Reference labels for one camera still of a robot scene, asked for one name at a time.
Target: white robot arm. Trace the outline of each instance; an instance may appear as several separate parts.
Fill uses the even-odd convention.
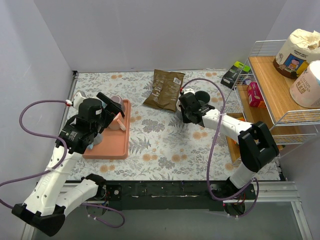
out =
[[[191,88],[181,92],[179,101],[183,122],[216,130],[221,114],[213,106],[201,104],[203,103],[200,99],[201,95],[197,95]],[[279,154],[279,149],[269,128],[261,121],[250,123],[223,115],[219,131],[239,144],[242,161],[226,181],[222,195],[229,197],[238,192],[261,168],[270,163]]]
[[[66,216],[76,207],[93,197],[101,199],[106,193],[106,180],[90,174],[77,187],[59,195],[87,146],[94,142],[118,113],[124,114],[121,106],[101,92],[97,97],[85,98],[79,92],[75,95],[72,106],[78,110],[78,114],[66,122],[59,134],[68,147],[63,162],[54,169],[65,151],[62,142],[57,140],[46,167],[49,172],[42,175],[29,197],[23,203],[15,204],[12,209],[14,215],[50,237],[60,230]]]

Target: toilet paper roll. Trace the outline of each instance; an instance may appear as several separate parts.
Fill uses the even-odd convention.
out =
[[[290,87],[293,100],[305,108],[320,108],[320,60],[313,61]]]
[[[320,59],[320,33],[296,29],[276,55],[273,65],[283,76],[299,77],[307,66]]]

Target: orange tray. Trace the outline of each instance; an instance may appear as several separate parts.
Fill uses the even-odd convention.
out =
[[[128,99],[124,99],[123,103],[125,106],[123,124],[126,131],[106,128],[102,132],[102,142],[93,146],[92,150],[87,149],[84,152],[85,159],[126,159],[128,157],[131,103]]]

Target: gray wall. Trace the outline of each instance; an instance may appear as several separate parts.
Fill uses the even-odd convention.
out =
[[[72,72],[32,0],[0,0],[0,182],[45,169],[54,141],[20,129],[18,118],[28,104],[67,98]],[[37,132],[59,131],[64,106],[47,104],[27,112],[25,125]],[[11,205],[22,203],[36,179],[0,188]],[[25,223],[0,205],[0,239],[18,240]]]
[[[319,145],[320,135],[280,159],[284,176],[295,181],[314,239],[320,239]]]
[[[320,1],[287,0],[277,17],[268,40],[287,39],[295,29],[320,32]],[[320,136],[281,158],[280,164],[289,181],[295,181],[302,207],[314,239],[320,239],[319,192]]]
[[[229,68],[286,0],[34,0],[73,70]]]
[[[267,40],[287,39],[296,29],[320,32],[319,0],[286,0]]]

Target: floral tablecloth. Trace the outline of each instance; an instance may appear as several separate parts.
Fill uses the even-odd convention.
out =
[[[181,71],[183,82],[194,78],[207,78],[221,86],[227,96],[230,89],[220,84],[224,70]],[[129,156],[125,160],[82,159],[69,175],[69,180],[79,180],[90,173],[107,180],[205,180],[209,151],[215,131],[192,123],[183,124],[175,115],[143,105],[153,83],[153,71],[80,73],[75,92],[87,97],[98,92],[107,96],[119,95],[132,104],[130,118]],[[222,97],[213,84],[205,81],[192,82],[194,90],[207,91],[210,104],[220,109]],[[236,95],[231,93],[226,112],[239,106]],[[68,117],[76,114],[70,108]],[[233,172],[226,138],[220,135],[214,148],[210,177],[225,180]],[[260,180],[279,180],[275,163],[265,166],[258,174]]]

